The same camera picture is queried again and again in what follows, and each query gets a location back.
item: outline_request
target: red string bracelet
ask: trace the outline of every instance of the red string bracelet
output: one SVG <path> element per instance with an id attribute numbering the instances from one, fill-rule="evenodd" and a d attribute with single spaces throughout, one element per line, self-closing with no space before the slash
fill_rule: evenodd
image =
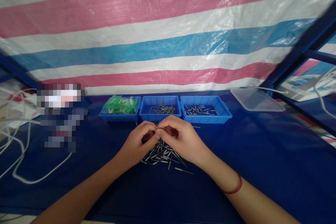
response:
<path id="1" fill-rule="evenodd" d="M 239 184 L 237 185 L 237 187 L 236 187 L 235 190 L 233 190 L 233 191 L 231 191 L 231 192 L 225 192 L 225 191 L 223 191 L 223 193 L 225 193 L 225 194 L 234 194 L 234 193 L 238 192 L 238 191 L 241 189 L 242 184 L 243 184 L 243 180 L 242 180 L 240 174 L 239 174 L 237 171 L 235 171 L 235 172 L 238 174 L 238 177 L 239 177 Z"/>

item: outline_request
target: pile of rivets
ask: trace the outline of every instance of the pile of rivets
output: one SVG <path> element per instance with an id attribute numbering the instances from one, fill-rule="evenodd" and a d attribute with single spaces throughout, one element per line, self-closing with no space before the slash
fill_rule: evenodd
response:
<path id="1" fill-rule="evenodd" d="M 146 154 L 146 156 L 141 160 L 142 163 L 146 165 L 156 165 L 157 163 L 167 163 L 168 170 L 170 169 L 171 163 L 182 164 L 188 168 L 185 162 L 182 160 L 181 156 L 173 150 L 169 145 L 166 145 L 164 141 L 160 140 L 157 144 Z M 182 170 L 175 167 L 176 170 L 181 172 L 187 172 L 193 174 L 189 171 Z"/>
<path id="2" fill-rule="evenodd" d="M 212 108 L 205 108 L 205 106 L 193 106 L 191 108 L 188 108 L 186 105 L 185 107 L 185 114 L 189 116 L 218 116 L 217 110 L 215 110 L 214 107 Z"/>
<path id="3" fill-rule="evenodd" d="M 149 114 L 153 112 L 155 114 L 176 114 L 176 107 L 172 105 L 170 107 L 167 104 L 160 104 L 150 108 Z"/>

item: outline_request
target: clear plastic container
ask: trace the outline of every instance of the clear plastic container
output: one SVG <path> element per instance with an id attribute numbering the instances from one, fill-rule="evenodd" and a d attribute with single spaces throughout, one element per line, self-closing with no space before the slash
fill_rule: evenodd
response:
<path id="1" fill-rule="evenodd" d="M 248 111 L 282 112 L 286 109 L 260 89 L 231 89 L 231 93 Z"/>

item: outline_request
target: white wire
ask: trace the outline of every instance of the white wire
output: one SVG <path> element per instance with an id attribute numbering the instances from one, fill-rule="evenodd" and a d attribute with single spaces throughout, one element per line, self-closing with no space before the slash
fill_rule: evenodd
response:
<path id="1" fill-rule="evenodd" d="M 288 91 L 279 91 L 279 90 L 275 90 L 275 89 L 269 89 L 267 87 L 247 87 L 247 88 L 265 89 L 265 90 L 273 91 L 273 92 L 276 92 L 276 93 L 283 93 L 283 94 L 287 94 L 288 93 Z"/>
<path id="2" fill-rule="evenodd" d="M 25 122 L 28 122 L 28 123 L 34 123 L 34 124 L 41 124 L 40 121 L 35 121 L 35 120 L 30 120 L 30 119 L 24 119 L 24 118 L 8 118 L 8 119 L 2 119 L 0 120 L 0 123 L 2 121 L 25 121 Z"/>
<path id="3" fill-rule="evenodd" d="M 6 123 L 6 129 L 7 129 L 7 133 L 3 132 L 0 130 L 0 133 L 6 135 L 8 137 L 8 140 L 7 140 L 7 143 L 3 146 L 0 147 L 1 148 L 4 148 L 1 152 L 0 152 L 0 155 L 7 149 L 7 147 L 11 144 L 11 142 L 13 140 L 17 141 L 19 144 L 20 144 L 20 147 L 21 147 L 21 155 L 20 157 L 3 173 L 0 175 L 0 179 L 14 166 L 16 165 L 17 162 L 19 162 L 16 167 L 14 168 L 13 170 L 13 173 L 12 173 L 12 176 L 18 180 L 20 180 L 21 182 L 25 183 L 25 184 L 35 184 L 35 183 L 38 183 L 40 181 L 42 181 L 43 179 L 45 179 L 46 177 L 48 177 L 51 173 L 53 173 L 58 167 L 60 167 L 62 164 L 64 164 L 65 161 L 67 161 L 69 159 L 69 157 L 72 155 L 72 153 L 70 153 L 59 165 L 57 165 L 53 170 L 51 170 L 47 175 L 45 175 L 44 177 L 38 179 L 38 180 L 35 180 L 35 181 L 30 181 L 30 180 L 27 180 L 21 176 L 19 176 L 16 172 L 21 164 L 21 162 L 23 161 L 24 159 L 24 156 L 25 156 L 25 153 L 28 149 L 28 146 L 29 146 L 29 142 L 30 142 L 30 128 L 31 128 L 31 123 L 34 123 L 34 124 L 41 124 L 41 122 L 39 121 L 35 121 L 35 120 L 30 120 L 30 119 L 25 119 L 25 118 L 8 118 L 8 113 L 9 113 L 9 107 L 11 105 L 11 102 L 13 101 L 13 99 L 20 95 L 21 96 L 21 101 L 22 101 L 22 104 L 23 104 L 23 111 L 24 111 L 24 117 L 26 117 L 26 108 L 25 108 L 25 101 L 23 99 L 23 95 L 22 95 L 22 92 L 24 91 L 27 91 L 27 90 L 36 90 L 36 89 L 25 89 L 25 90 L 20 90 L 18 91 L 15 95 L 13 95 L 13 97 L 10 99 L 9 101 L 9 104 L 7 106 L 7 110 L 6 110 L 6 119 L 3 119 L 3 120 L 0 120 L 0 122 L 2 121 L 5 121 L 7 122 Z M 8 125 L 8 122 L 9 121 L 25 121 L 25 122 L 29 122 L 29 125 L 28 125 L 28 136 L 27 136 L 27 146 L 24 147 L 24 144 L 23 142 L 16 138 L 15 135 L 16 133 L 18 132 L 18 129 L 20 127 L 20 125 L 16 128 L 15 132 L 13 135 L 11 135 L 11 132 L 9 130 L 9 125 Z"/>
<path id="4" fill-rule="evenodd" d="M 25 179 L 25 178 L 23 178 L 23 177 L 21 177 L 21 176 L 19 176 L 19 175 L 16 174 L 16 171 L 17 171 L 18 167 L 20 166 L 20 164 L 21 164 L 23 158 L 19 161 L 19 163 L 18 163 L 17 166 L 15 167 L 15 169 L 14 169 L 12 175 L 13 175 L 14 178 L 20 180 L 21 182 L 23 182 L 23 183 L 25 183 L 25 184 L 36 184 L 36 183 L 38 183 L 38 182 L 44 180 L 44 179 L 45 179 L 46 177 L 48 177 L 51 173 L 53 173 L 58 167 L 60 167 L 62 164 L 64 164 L 64 162 L 67 161 L 71 155 L 72 155 L 72 153 L 69 153 L 69 155 L 68 155 L 68 156 L 67 156 L 67 157 L 66 157 L 66 158 L 65 158 L 65 159 L 64 159 L 58 166 L 56 166 L 56 167 L 55 167 L 54 169 L 52 169 L 47 175 L 45 175 L 44 177 L 42 177 L 42 178 L 40 178 L 40 179 L 38 179 L 38 180 L 30 181 L 30 180 L 27 180 L 27 179 Z"/>
<path id="5" fill-rule="evenodd" d="M 318 98 L 320 99 L 320 102 L 321 102 L 321 107 L 323 109 L 323 111 L 325 113 L 327 113 L 328 115 L 330 115 L 332 118 L 336 119 L 336 116 L 334 116 L 333 114 L 331 114 L 326 108 L 325 108 L 325 105 L 324 105 L 324 101 L 323 101 L 323 98 L 322 96 L 320 95 L 320 92 L 317 90 L 316 86 L 322 81 L 322 80 L 325 80 L 325 79 L 328 79 L 329 77 L 332 77 L 330 76 L 329 74 L 334 71 L 336 69 L 336 66 L 334 66 L 333 68 L 331 68 L 314 86 L 314 91 L 315 93 L 317 94 Z"/>

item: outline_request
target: blue tablecloth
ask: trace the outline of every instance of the blue tablecloth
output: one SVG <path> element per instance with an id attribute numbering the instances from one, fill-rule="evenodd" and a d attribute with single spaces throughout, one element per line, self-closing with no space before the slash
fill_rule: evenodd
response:
<path id="1" fill-rule="evenodd" d="M 232 119 L 199 124 L 206 145 L 246 180 L 302 223 L 336 223 L 336 150 L 287 112 L 249 112 L 229 91 L 175 93 L 219 95 Z M 44 181 L 26 185 L 8 173 L 0 180 L 0 212 L 38 215 L 108 162 L 136 126 L 106 123 L 98 116 L 110 96 L 88 97 L 89 114 L 76 132 L 76 153 Z M 26 137 L 27 125 L 19 136 Z M 67 153 L 43 153 L 44 134 L 33 137 L 18 174 L 35 180 Z M 0 156 L 0 172 L 20 154 L 12 144 Z M 140 163 L 118 178 L 86 219 L 118 223 L 244 223 L 224 194 L 202 170 L 187 163 L 188 174 L 167 165 Z"/>

